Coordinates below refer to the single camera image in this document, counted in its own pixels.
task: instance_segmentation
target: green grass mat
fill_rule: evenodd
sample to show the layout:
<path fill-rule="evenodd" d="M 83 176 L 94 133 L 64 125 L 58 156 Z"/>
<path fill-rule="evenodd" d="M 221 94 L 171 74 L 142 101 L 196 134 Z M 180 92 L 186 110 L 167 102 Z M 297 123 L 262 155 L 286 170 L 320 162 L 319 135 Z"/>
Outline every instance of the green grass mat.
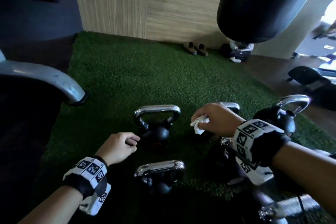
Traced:
<path fill-rule="evenodd" d="M 112 192 L 97 218 L 109 215 L 116 223 L 138 223 L 145 216 L 144 209 L 151 212 L 162 205 L 165 214 L 180 204 L 182 220 L 211 221 L 210 215 L 214 218 L 212 213 L 222 211 L 232 191 L 202 175 L 200 167 L 211 145 L 192 140 L 191 115 L 205 103 L 223 101 L 239 103 L 240 115 L 249 119 L 278 99 L 241 64 L 225 60 L 216 51 L 206 58 L 191 56 L 177 44 L 96 33 L 78 35 L 69 75 L 89 90 L 91 97 L 82 107 L 62 105 L 41 163 L 36 201 L 57 188 L 63 173 L 82 157 L 93 155 L 111 133 L 136 132 L 133 112 L 137 108 L 156 104 L 181 108 L 164 153 L 149 153 L 139 146 L 130 158 L 111 167 L 108 178 Z M 335 141 L 305 117 L 299 115 L 296 125 L 294 141 L 336 151 Z M 186 163 L 186 180 L 169 199 L 156 199 L 152 204 L 153 199 L 139 195 L 133 172 L 139 165 L 168 159 Z M 92 221 L 80 214 L 73 221 L 77 218 Z"/>

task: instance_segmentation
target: dark gray wall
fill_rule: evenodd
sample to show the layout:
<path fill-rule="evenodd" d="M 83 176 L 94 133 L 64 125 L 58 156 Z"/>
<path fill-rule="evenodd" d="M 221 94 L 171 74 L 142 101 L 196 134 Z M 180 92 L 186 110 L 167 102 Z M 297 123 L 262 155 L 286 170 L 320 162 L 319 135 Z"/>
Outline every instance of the dark gray wall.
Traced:
<path fill-rule="evenodd" d="M 0 46 L 58 39 L 82 30 L 77 0 L 0 0 Z"/>

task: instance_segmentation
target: crumpled white cloth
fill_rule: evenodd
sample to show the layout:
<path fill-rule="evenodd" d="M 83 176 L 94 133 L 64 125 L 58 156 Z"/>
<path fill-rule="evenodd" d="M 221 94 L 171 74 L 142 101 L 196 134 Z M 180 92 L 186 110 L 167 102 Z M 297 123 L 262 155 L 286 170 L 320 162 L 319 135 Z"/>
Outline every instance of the crumpled white cloth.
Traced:
<path fill-rule="evenodd" d="M 199 123 L 203 123 L 203 122 L 208 123 L 209 121 L 210 121 L 210 120 L 209 120 L 209 118 L 208 118 L 207 116 L 202 115 L 201 117 L 199 117 L 199 118 L 197 118 L 196 120 L 194 120 L 194 121 L 190 124 L 190 126 L 194 127 L 195 134 L 200 135 L 200 134 L 202 134 L 205 130 L 203 130 L 203 129 L 199 129 L 199 128 L 198 128 L 198 124 L 199 124 Z"/>

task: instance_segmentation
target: punching bag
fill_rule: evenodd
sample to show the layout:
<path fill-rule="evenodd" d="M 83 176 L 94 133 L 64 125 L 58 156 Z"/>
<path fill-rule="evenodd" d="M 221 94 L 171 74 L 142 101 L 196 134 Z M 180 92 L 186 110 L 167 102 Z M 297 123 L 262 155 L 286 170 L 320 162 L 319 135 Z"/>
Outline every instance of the punching bag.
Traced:
<path fill-rule="evenodd" d="M 242 43 L 261 43 L 280 34 L 306 0 L 220 0 L 219 29 Z"/>

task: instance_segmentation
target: pair of shoes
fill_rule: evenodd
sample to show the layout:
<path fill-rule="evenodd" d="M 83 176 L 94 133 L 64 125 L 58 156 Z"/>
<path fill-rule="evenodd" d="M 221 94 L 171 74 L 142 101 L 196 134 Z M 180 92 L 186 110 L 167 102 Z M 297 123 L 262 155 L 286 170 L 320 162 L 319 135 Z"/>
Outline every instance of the pair of shoes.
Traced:
<path fill-rule="evenodd" d="M 208 56 L 208 51 L 205 48 L 204 44 L 194 44 L 193 42 L 184 43 L 183 47 L 191 54 L 197 55 L 200 54 L 202 56 Z"/>

